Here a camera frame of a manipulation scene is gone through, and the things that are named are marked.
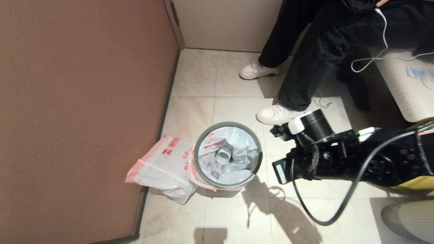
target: laptop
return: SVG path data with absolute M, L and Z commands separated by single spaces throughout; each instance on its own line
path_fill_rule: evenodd
M 348 9 L 350 9 L 354 14 L 363 13 L 367 11 L 374 10 L 377 6 L 376 4 L 380 0 L 341 0 Z M 381 9 L 396 7 L 407 3 L 409 0 L 391 0 L 381 6 Z

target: white plastic bag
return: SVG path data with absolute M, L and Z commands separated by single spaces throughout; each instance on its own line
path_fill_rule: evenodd
M 163 137 L 130 169 L 125 182 L 160 189 L 162 194 L 184 204 L 197 188 L 188 180 L 191 147 L 185 140 Z
M 216 153 L 225 147 L 233 149 L 232 158 L 238 164 L 229 163 L 222 166 L 224 169 L 217 168 L 219 164 L 216 164 Z M 244 188 L 244 185 L 225 189 L 210 185 L 198 174 L 193 155 L 194 150 L 192 149 L 188 157 L 188 178 L 194 184 L 214 191 L 239 191 Z M 198 157 L 201 170 L 209 179 L 223 185 L 230 185 L 239 183 L 252 175 L 249 169 L 252 161 L 258 160 L 259 153 L 255 141 L 246 131 L 236 127 L 222 127 L 208 134 L 201 142 Z

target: trash can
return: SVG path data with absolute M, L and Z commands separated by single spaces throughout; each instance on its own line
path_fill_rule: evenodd
M 256 134 L 236 122 L 222 122 L 205 130 L 193 151 L 193 167 L 208 189 L 238 191 L 254 179 L 263 153 Z

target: yellow part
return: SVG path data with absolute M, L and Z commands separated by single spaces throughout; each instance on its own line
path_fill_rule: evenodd
M 419 176 L 391 188 L 396 190 L 434 190 L 434 176 Z

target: charging cable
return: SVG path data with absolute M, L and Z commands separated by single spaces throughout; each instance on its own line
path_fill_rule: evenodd
M 411 58 L 400 58 L 400 57 L 388 57 L 388 58 L 379 58 L 379 56 L 384 52 L 384 51 L 386 51 L 388 48 L 389 48 L 389 46 L 387 45 L 387 42 L 386 42 L 386 37 L 385 37 L 385 33 L 386 33 L 386 28 L 387 28 L 387 20 L 386 20 L 386 17 L 384 16 L 384 14 L 381 12 L 381 10 L 379 9 L 379 8 L 375 8 L 375 12 L 377 12 L 381 17 L 383 17 L 383 19 L 384 19 L 384 29 L 383 29 L 383 42 L 384 42 L 384 45 L 386 46 L 386 48 L 384 48 L 375 58 L 366 58 L 366 59 L 356 59 L 356 60 L 354 60 L 354 61 L 352 61 L 351 62 L 351 69 L 354 71 L 354 72 L 356 72 L 356 73 L 359 73 L 359 72 L 361 72 L 361 71 L 363 71 L 366 67 L 368 67 L 368 65 L 370 65 L 374 60 L 384 60 L 384 59 L 400 59 L 400 60 L 403 60 L 403 61 L 411 61 L 411 60 L 414 60 L 414 59 L 416 59 L 417 57 L 419 57 L 419 56 L 422 56 L 422 55 L 429 55 L 429 54 L 434 54 L 434 52 L 431 52 L 431 53 L 422 53 L 422 54 L 419 54 L 419 55 L 416 55 L 416 56 L 414 56 L 414 57 L 411 57 Z M 366 64 L 361 70 L 355 70 L 354 69 L 354 67 L 353 67 L 353 64 L 354 64 L 354 62 L 357 62 L 357 61 L 362 61 L 362 60 L 370 60 L 369 62 L 368 62 L 368 64 Z

